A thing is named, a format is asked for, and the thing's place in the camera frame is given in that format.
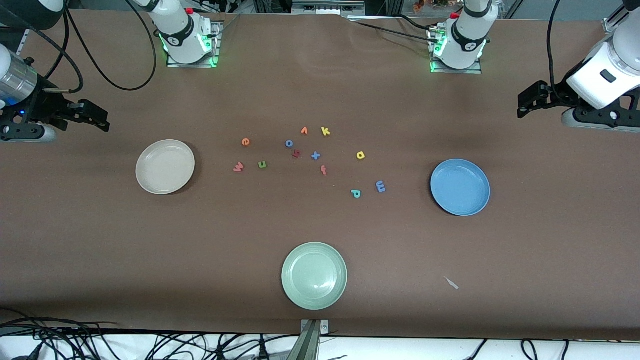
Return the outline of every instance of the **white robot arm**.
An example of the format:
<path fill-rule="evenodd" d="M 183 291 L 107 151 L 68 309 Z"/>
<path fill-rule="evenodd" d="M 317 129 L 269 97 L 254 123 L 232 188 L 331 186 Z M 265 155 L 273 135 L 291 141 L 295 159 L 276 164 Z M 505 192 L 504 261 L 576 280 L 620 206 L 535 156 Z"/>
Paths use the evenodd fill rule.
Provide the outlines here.
<path fill-rule="evenodd" d="M 518 95 L 518 118 L 538 109 L 567 106 L 570 127 L 640 133 L 640 1 L 624 0 L 627 18 L 597 43 L 562 82 L 538 81 Z M 623 106 L 620 99 L 630 98 Z"/>
<path fill-rule="evenodd" d="M 452 69 L 467 69 L 482 55 L 489 29 L 498 17 L 495 0 L 466 0 L 457 19 L 444 22 L 442 45 L 433 55 Z"/>
<path fill-rule="evenodd" d="M 42 34 L 40 29 L 50 29 L 59 21 L 63 5 L 63 0 L 0 0 L 0 22 Z M 65 131 L 69 122 L 109 131 L 107 111 L 89 100 L 76 103 L 67 100 L 63 91 L 52 91 L 59 89 L 47 75 L 38 74 L 33 62 L 0 45 L 0 143 L 51 142 L 56 138 L 54 128 Z M 73 92 L 80 91 L 82 84 L 80 80 Z"/>
<path fill-rule="evenodd" d="M 157 26 L 167 53 L 178 63 L 190 64 L 212 51 L 211 20 L 182 8 L 180 0 L 134 0 Z"/>

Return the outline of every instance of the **brown paper tablecloth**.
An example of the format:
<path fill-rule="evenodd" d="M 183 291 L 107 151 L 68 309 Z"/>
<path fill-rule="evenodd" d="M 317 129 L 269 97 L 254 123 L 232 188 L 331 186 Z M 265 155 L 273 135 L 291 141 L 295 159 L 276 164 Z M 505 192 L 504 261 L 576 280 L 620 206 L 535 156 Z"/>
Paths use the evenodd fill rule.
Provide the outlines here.
<path fill-rule="evenodd" d="M 74 14 L 109 76 L 144 81 L 150 47 L 134 14 Z M 283 333 L 329 318 L 345 335 L 637 339 L 640 137 L 563 127 L 561 109 L 516 118 L 518 93 L 548 79 L 546 27 L 496 22 L 483 74 L 458 76 L 431 74 L 420 40 L 337 16 L 243 15 L 217 69 L 159 66 L 138 92 L 110 87 L 72 35 L 86 84 L 68 98 L 108 110 L 111 131 L 70 124 L 55 143 L 0 146 L 0 304 L 135 329 Z M 61 43 L 61 24 L 48 33 Z M 557 23 L 557 78 L 602 36 L 597 22 Z M 22 56 L 43 74 L 56 53 L 30 36 Z M 77 81 L 66 61 L 52 80 Z M 167 138 L 191 146 L 196 172 L 179 193 L 151 195 L 134 168 Z M 476 216 L 431 197 L 431 172 L 450 158 L 491 182 Z M 280 283 L 307 241 L 348 266 L 323 311 L 296 307 Z"/>

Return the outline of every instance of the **metal bracket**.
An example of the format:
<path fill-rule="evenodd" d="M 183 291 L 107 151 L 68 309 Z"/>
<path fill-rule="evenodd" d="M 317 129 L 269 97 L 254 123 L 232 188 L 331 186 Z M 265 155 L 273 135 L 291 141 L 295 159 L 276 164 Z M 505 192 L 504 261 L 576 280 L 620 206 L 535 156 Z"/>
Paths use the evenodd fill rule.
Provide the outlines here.
<path fill-rule="evenodd" d="M 18 45 L 18 51 L 15 52 L 15 54 L 17 56 L 20 56 L 20 53 L 22 52 L 22 48 L 24 47 L 24 44 L 27 42 L 27 36 L 29 36 L 29 32 L 30 30 L 24 30 L 24 34 L 22 34 L 22 39 L 20 40 L 20 44 Z"/>
<path fill-rule="evenodd" d="M 602 27 L 604 28 L 604 32 L 612 33 L 618 25 L 622 23 L 622 20 L 626 19 L 629 16 L 629 11 L 625 8 L 624 5 L 620 5 L 619 8 L 616 9 L 608 18 L 602 21 Z"/>
<path fill-rule="evenodd" d="M 300 332 L 305 330 L 305 326 L 311 320 L 302 320 L 300 322 Z M 329 319 L 320 320 L 320 335 L 327 335 L 329 333 Z"/>
<path fill-rule="evenodd" d="M 605 124 L 590 124 L 588 122 L 579 122 L 577 120 L 577 109 L 569 109 L 562 114 L 562 123 L 568 127 L 581 127 L 584 129 L 600 129 L 610 131 L 622 131 L 624 133 L 640 133 L 640 127 L 616 126 L 611 127 Z"/>
<path fill-rule="evenodd" d="M 573 117 L 581 124 L 594 124 L 609 129 L 620 128 L 623 131 L 625 131 L 624 129 L 635 129 L 634 132 L 637 132 L 640 128 L 640 111 L 638 111 L 640 89 L 631 90 L 622 97 L 630 99 L 628 106 L 622 106 L 620 98 L 601 110 L 596 110 L 582 101 L 573 112 Z"/>
<path fill-rule="evenodd" d="M 296 344 L 287 356 L 287 360 L 316 360 L 318 348 L 320 347 L 320 332 L 322 330 L 322 320 L 302 320 L 307 321 L 302 333 L 298 337 Z"/>

